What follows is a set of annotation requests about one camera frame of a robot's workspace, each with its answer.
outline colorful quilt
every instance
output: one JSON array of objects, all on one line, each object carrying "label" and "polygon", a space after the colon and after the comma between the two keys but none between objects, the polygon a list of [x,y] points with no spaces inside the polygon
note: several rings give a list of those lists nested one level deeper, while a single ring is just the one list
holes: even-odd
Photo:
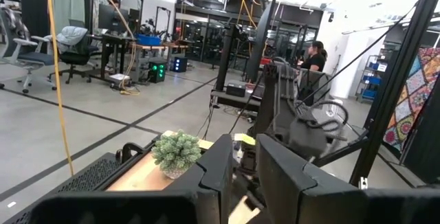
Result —
[{"label": "colorful quilt", "polygon": [[406,136],[440,72],[440,49],[420,49],[385,132],[384,142],[402,153]]}]

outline gray cushion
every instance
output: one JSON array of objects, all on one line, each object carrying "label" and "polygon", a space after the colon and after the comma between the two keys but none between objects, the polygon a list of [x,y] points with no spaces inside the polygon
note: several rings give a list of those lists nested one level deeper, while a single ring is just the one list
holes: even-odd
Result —
[{"label": "gray cushion", "polygon": [[44,65],[54,64],[54,55],[47,55],[44,53],[37,53],[37,52],[19,54],[18,59],[28,60],[36,63],[43,63]]}]

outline black shirt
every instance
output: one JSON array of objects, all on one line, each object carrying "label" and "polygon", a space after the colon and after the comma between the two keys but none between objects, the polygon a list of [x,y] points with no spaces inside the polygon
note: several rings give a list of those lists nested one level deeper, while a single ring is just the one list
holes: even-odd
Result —
[{"label": "black shirt", "polygon": [[325,57],[321,54],[316,54],[310,58],[308,58],[302,65],[302,69],[310,69],[312,65],[316,65],[319,67],[318,71],[322,72],[325,65]]}]

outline potted succulent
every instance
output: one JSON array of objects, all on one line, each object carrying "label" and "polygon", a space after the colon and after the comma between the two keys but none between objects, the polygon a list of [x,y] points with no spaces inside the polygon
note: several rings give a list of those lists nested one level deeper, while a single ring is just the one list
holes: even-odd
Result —
[{"label": "potted succulent", "polygon": [[199,138],[183,131],[162,135],[152,152],[155,164],[171,179],[180,177],[201,157]]}]

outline plant pot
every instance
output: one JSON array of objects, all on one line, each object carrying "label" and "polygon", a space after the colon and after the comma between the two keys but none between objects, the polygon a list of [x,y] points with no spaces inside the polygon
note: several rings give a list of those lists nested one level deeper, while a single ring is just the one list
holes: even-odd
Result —
[{"label": "plant pot", "polygon": [[179,178],[182,174],[184,174],[186,172],[187,169],[184,170],[167,170],[167,171],[162,171],[165,176],[169,177],[170,179],[177,179]]}]

